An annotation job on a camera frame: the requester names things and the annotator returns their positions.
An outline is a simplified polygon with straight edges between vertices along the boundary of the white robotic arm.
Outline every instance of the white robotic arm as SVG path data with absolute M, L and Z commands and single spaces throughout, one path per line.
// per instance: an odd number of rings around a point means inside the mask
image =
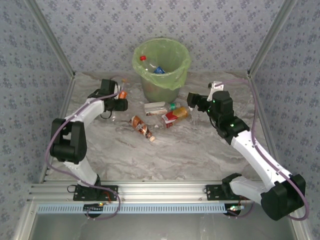
M 260 204 L 273 220 L 279 220 L 302 207 L 304 203 L 301 197 L 281 174 L 290 179 L 304 195 L 306 182 L 303 177 L 299 174 L 293 176 L 255 140 L 255 145 L 263 156 L 276 166 L 278 172 L 266 162 L 252 143 L 250 128 L 234 115 L 233 100 L 229 92 L 217 91 L 213 86 L 213 83 L 209 84 L 210 96 L 189 93 L 188 106 L 191 108 L 197 106 L 199 111 L 206 112 L 218 135 L 245 157 L 262 180 L 262 183 L 255 182 L 239 173 L 234 173 L 222 180 L 225 195 L 227 197 L 243 196 L 253 200 Z
M 118 95 L 113 98 L 96 100 L 96 98 L 108 96 L 119 91 L 121 89 L 119 89 L 115 81 L 103 79 L 100 89 L 90 94 L 86 102 L 77 111 L 64 119 L 56 118 L 52 123 L 51 135 L 57 131 L 64 121 L 74 116 L 55 139 L 50 149 L 50 154 L 56 157 L 58 161 L 63 162 L 79 179 L 91 185 L 99 185 L 100 178 L 92 170 L 86 158 L 87 141 L 85 129 L 103 112 L 127 110 L 128 101 L 119 99 Z M 70 135 L 70 139 L 64 138 L 67 135 Z M 87 188 L 87 185 L 84 185 L 81 181 L 78 181 L 78 185 Z

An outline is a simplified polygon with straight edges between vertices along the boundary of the wall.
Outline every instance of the wall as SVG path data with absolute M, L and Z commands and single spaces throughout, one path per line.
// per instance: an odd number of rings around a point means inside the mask
M 191 70 L 248 69 L 282 0 L 36 0 L 74 71 L 131 71 L 134 49 L 169 37 Z
M 320 239 L 320 2 L 299 0 L 254 77 L 280 159 L 307 183 Z
M 0 1 L 0 239 L 39 181 L 68 77 L 23 0 Z

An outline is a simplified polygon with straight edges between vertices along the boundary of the trash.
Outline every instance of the trash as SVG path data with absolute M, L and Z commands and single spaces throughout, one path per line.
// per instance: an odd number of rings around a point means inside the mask
M 165 101 L 146 103 L 144 111 L 146 116 L 166 114 L 170 111 L 180 108 L 180 103 L 166 103 Z
M 168 129 L 171 126 L 177 124 L 181 120 L 185 119 L 192 112 L 191 107 L 180 107 L 171 112 L 168 112 L 165 115 L 162 115 L 162 119 L 164 121 L 164 126 Z
M 154 60 L 165 74 L 146 71 L 140 56 Z M 142 43 L 134 50 L 132 67 L 141 76 L 145 98 L 150 103 L 172 103 L 185 85 L 191 58 L 185 46 L 169 38 L 155 38 Z
M 106 123 L 127 123 L 128 120 L 131 119 L 132 113 L 129 111 L 105 111 L 100 114 L 100 117 L 105 121 Z
M 149 131 L 147 125 L 138 116 L 133 116 L 129 123 L 135 130 L 149 139 L 150 142 L 153 142 L 156 139 L 155 136 L 152 136 L 152 133 Z
M 115 96 L 115 99 L 125 99 L 128 95 L 128 93 L 126 91 L 122 91 L 122 89 L 124 89 L 125 86 L 128 85 L 128 80 L 123 78 L 121 80 L 121 83 L 119 83 L 119 81 L 117 81 L 116 86 L 114 87 L 114 92 L 120 92 L 117 96 Z
M 146 56 L 140 57 L 141 65 L 146 71 L 154 74 L 165 74 L 166 72 L 153 60 L 147 59 Z

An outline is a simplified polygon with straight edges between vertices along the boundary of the purple cable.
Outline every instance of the purple cable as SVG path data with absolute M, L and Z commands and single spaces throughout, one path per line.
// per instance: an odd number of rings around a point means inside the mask
M 258 97 L 256 96 L 256 93 L 255 93 L 253 87 L 246 80 L 241 79 L 241 78 L 228 80 L 228 81 L 216 84 L 214 86 L 215 87 L 219 87 L 219 86 L 224 85 L 224 84 L 236 83 L 236 82 L 241 82 L 241 83 L 249 85 L 251 93 L 252 93 L 252 96 L 253 96 L 253 100 L 254 100 L 254 116 L 253 116 L 253 123 L 252 123 L 252 128 L 251 128 L 251 138 L 252 138 L 252 143 L 253 143 L 254 148 L 259 153 L 259 155 L 296 190 L 296 192 L 299 194 L 299 196 L 301 197 L 301 199 L 302 199 L 302 201 L 304 203 L 305 214 L 304 214 L 303 217 L 297 218 L 297 217 L 293 217 L 293 216 L 290 216 L 290 215 L 288 215 L 288 217 L 290 219 L 292 219 L 292 220 L 295 220 L 295 221 L 306 220 L 309 217 L 309 213 L 310 213 L 310 208 L 309 208 L 309 204 L 308 204 L 307 199 L 305 198 L 303 193 L 300 191 L 300 189 L 285 174 L 283 174 L 279 170 L 279 168 L 277 168 L 275 165 L 273 165 L 273 163 L 261 152 L 259 147 L 256 145 L 255 129 L 256 129 L 256 121 L 257 121 L 257 115 L 258 115 L 258 111 L 257 111 Z M 252 209 L 253 209 L 253 207 L 245 215 L 243 215 L 241 217 L 247 216 L 251 212 Z
M 88 217 L 88 219 L 93 219 L 93 220 L 100 221 L 100 220 L 107 220 L 107 219 L 113 218 L 115 215 L 117 215 L 117 213 L 119 212 L 120 207 L 121 207 L 121 200 L 120 200 L 120 197 L 119 197 L 118 193 L 117 193 L 116 191 L 113 191 L 112 189 L 110 189 L 110 188 L 108 188 L 108 187 L 95 186 L 95 185 L 92 185 L 92 184 L 90 184 L 90 183 L 87 183 L 87 182 L 81 180 L 79 177 L 77 177 L 76 175 L 74 175 L 74 174 L 71 173 L 71 172 L 64 171 L 64 170 L 61 170 L 61 169 L 58 169 L 58 168 L 52 166 L 52 165 L 50 164 L 50 162 L 49 162 L 50 148 L 51 148 L 51 146 L 53 145 L 53 143 L 54 143 L 56 137 L 58 136 L 58 134 L 61 132 L 61 130 L 62 130 L 72 119 L 74 119 L 74 118 L 76 117 L 76 115 L 80 114 L 86 107 L 88 107 L 90 104 L 95 103 L 95 102 L 97 102 L 97 101 L 99 101 L 99 100 L 103 100 L 103 99 L 112 98 L 112 97 L 114 97 L 114 96 L 117 96 L 117 95 L 118 95 L 120 92 L 122 92 L 122 91 L 123 91 L 123 89 L 122 89 L 121 91 L 117 92 L 117 93 L 114 93 L 114 94 L 111 94 L 111 95 L 108 95 L 108 96 L 102 96 L 102 97 L 95 98 L 95 99 L 93 99 L 92 101 L 89 101 L 89 102 L 87 102 L 85 105 L 83 105 L 78 111 L 76 111 L 71 117 L 69 117 L 69 118 L 57 129 L 57 131 L 54 133 L 54 135 L 53 135 L 53 137 L 51 138 L 51 140 L 50 140 L 50 142 L 49 142 L 49 145 L 48 145 L 48 147 L 47 147 L 47 149 L 46 149 L 46 151 L 45 151 L 44 161 L 45 161 L 46 165 L 47 165 L 48 167 L 50 167 L 51 169 L 53 169 L 53 170 L 55 170 L 55 171 L 57 171 L 57 172 L 59 172 L 59 173 L 69 175 L 69 176 L 75 178 L 76 180 L 80 181 L 81 183 L 83 183 L 83 184 L 85 184 L 85 185 L 87 185 L 87 186 L 89 186 L 89 187 L 91 187 L 91 188 L 101 189 L 101 190 L 105 190 L 105 191 L 111 192 L 111 193 L 113 193 L 113 194 L 116 196 L 116 198 L 118 199 L 118 207 L 117 207 L 116 211 L 115 211 L 113 214 L 111 214 L 111 215 L 109 215 L 109 216 L 105 216 L 105 217 L 92 218 L 92 217 L 89 217 L 89 211 L 87 211 L 86 216 Z
M 306 197 L 303 195 L 303 193 L 301 192 L 301 190 L 290 180 L 290 178 L 288 178 L 284 173 L 282 173 L 279 168 L 277 168 L 275 165 L 273 165 L 273 163 L 261 152 L 261 150 L 259 149 L 259 147 L 256 145 L 256 137 L 255 137 L 255 129 L 256 129 L 256 121 L 257 121 L 257 105 L 258 105 L 258 98 L 256 96 L 255 91 L 253 90 L 253 87 L 250 86 L 251 89 L 251 93 L 254 99 L 254 117 L 253 117 L 253 123 L 252 123 L 252 131 L 251 131 L 251 138 L 252 138 L 252 143 L 254 148 L 256 149 L 256 151 L 260 154 L 260 156 L 277 172 L 280 174 L 280 176 L 282 176 L 285 180 L 287 180 L 288 183 L 290 183 L 290 185 L 294 188 L 294 190 L 296 190 L 296 192 L 299 194 L 299 196 L 301 197 L 303 203 L 304 203 L 304 207 L 305 207 L 305 213 L 303 217 L 297 218 L 297 217 L 293 217 L 288 215 L 288 217 L 292 220 L 295 221 L 303 221 L 306 220 L 309 217 L 309 213 L 310 213 L 310 207 L 308 204 L 308 201 L 306 199 Z

